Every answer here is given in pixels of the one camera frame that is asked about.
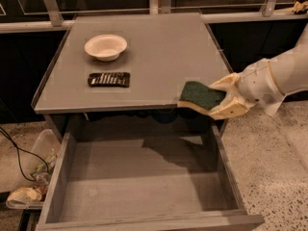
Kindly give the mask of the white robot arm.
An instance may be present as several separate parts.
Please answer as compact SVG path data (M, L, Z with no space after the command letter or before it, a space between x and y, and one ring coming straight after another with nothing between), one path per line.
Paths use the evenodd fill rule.
M253 107L273 116L288 95L308 90L308 26L294 48L229 74L211 88L226 92L221 103L209 112L214 119L241 116Z

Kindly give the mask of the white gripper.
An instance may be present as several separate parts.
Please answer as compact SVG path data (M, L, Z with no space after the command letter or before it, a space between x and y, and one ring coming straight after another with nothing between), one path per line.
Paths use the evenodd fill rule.
M229 92L237 87L240 94ZM268 59L250 64L241 74L228 74L211 84L210 88L228 92L220 104L209 112L215 120L245 115L254 105L273 116L285 99Z

